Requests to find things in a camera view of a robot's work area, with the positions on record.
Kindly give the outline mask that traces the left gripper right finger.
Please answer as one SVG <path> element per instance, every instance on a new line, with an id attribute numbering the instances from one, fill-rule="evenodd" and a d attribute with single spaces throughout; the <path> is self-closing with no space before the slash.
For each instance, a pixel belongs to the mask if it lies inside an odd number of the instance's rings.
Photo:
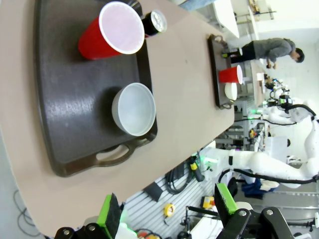
<path id="1" fill-rule="evenodd" d="M 264 208 L 261 213 L 240 208 L 224 183 L 216 184 L 214 192 L 215 206 L 223 224 L 218 239 L 294 238 L 278 208 Z"/>

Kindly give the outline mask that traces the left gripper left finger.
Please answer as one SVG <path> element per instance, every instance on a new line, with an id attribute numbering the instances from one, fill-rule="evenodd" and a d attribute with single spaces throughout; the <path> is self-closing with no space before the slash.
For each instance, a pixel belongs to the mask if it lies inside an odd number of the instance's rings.
<path id="1" fill-rule="evenodd" d="M 55 239 L 114 239 L 120 225 L 122 209 L 114 193 L 107 195 L 95 223 L 89 223 L 78 230 L 60 228 Z"/>

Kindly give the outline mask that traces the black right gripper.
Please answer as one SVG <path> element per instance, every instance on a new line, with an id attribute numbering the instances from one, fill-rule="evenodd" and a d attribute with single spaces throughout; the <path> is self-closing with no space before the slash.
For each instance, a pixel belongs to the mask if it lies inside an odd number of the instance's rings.
<path id="1" fill-rule="evenodd" d="M 281 108 L 289 108 L 293 105 L 293 100 L 289 95 L 281 94 L 276 101 L 276 106 Z"/>

